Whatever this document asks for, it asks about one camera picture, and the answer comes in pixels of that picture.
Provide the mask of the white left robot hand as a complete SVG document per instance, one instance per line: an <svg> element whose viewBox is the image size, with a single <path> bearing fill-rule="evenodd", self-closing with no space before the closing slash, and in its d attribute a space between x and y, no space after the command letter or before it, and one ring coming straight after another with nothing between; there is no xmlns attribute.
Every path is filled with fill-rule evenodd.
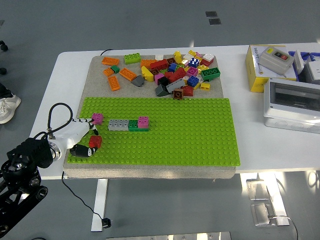
<svg viewBox="0 0 320 240"><path fill-rule="evenodd" d="M96 126L89 118L77 118L58 130L54 134L55 139L48 140L53 160L59 160L67 150L76 157L88 158L92 156L98 149L96 146L90 148L79 144L89 130L93 130L96 136L99 134Z"/></svg>

